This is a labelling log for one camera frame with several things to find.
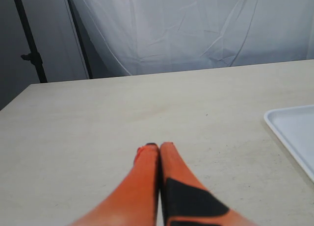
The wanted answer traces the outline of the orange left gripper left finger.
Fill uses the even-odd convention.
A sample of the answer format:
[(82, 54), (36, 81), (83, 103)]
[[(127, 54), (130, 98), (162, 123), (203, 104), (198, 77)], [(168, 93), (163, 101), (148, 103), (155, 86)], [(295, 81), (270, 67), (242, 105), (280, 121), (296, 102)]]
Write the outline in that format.
[(158, 146), (139, 147), (133, 167), (115, 190), (73, 226), (155, 226), (158, 207)]

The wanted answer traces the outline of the left gripper orange and black right finger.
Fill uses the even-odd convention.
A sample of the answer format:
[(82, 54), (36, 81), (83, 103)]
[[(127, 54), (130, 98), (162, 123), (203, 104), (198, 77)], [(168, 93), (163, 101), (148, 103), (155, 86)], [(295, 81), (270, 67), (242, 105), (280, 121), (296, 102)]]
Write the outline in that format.
[(197, 179), (175, 145), (160, 146), (165, 226), (247, 226), (249, 220), (218, 200)]

